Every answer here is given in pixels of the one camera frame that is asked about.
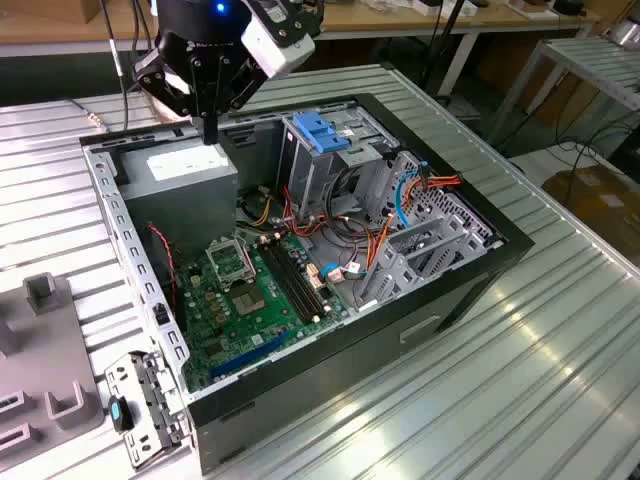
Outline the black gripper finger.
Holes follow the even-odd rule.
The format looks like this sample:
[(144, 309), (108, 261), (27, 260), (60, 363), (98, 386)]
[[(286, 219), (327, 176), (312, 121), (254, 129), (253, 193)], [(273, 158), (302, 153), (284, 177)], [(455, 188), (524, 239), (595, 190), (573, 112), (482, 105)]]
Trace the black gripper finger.
[(157, 49), (137, 61), (133, 66), (133, 78), (147, 94), (174, 114), (189, 117), (204, 145), (211, 144), (211, 113), (201, 103), (200, 95), (188, 85), (183, 92), (168, 80), (165, 62)]
[(218, 142), (218, 121), (230, 110), (239, 110), (267, 80), (265, 72), (251, 58), (233, 64), (229, 58), (219, 61), (212, 110), (209, 114), (209, 144)]

